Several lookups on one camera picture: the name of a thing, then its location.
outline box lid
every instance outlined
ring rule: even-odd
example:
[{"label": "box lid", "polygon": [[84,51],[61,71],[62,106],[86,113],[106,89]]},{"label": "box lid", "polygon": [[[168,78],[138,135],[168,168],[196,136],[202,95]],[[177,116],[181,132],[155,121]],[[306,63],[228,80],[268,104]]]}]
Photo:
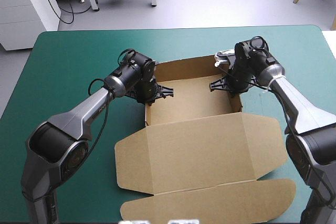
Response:
[{"label": "box lid", "polygon": [[115,152],[119,187],[154,195],[256,180],[287,159],[278,121],[241,112],[148,126]]},{"label": "box lid", "polygon": [[202,224],[261,223],[280,216],[292,203],[296,186],[290,179],[262,180],[161,194],[125,202],[124,220],[199,219]]}]

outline green table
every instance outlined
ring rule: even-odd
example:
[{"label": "green table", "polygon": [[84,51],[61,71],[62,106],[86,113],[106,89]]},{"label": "green table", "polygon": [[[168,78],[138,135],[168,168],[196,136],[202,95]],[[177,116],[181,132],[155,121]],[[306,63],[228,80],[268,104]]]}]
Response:
[{"label": "green table", "polygon": [[[235,43],[263,36],[290,80],[313,104],[336,113],[336,61],[319,28],[275,26],[164,30],[60,31],[39,36],[9,104],[0,120],[0,221],[28,221],[20,178],[26,159],[25,140],[51,115],[68,111],[85,99],[93,78],[117,67],[126,48],[158,61],[210,55]],[[270,93],[251,89],[242,96],[244,111],[285,121]],[[94,134],[103,116],[92,125]],[[115,177],[114,145],[144,127],[144,106],[129,98],[110,104],[99,144],[83,167],[58,189],[63,222],[116,222],[119,208],[145,194],[120,189]],[[298,222],[310,189],[292,162],[264,178],[291,178],[297,184],[292,206],[275,222]]]}]

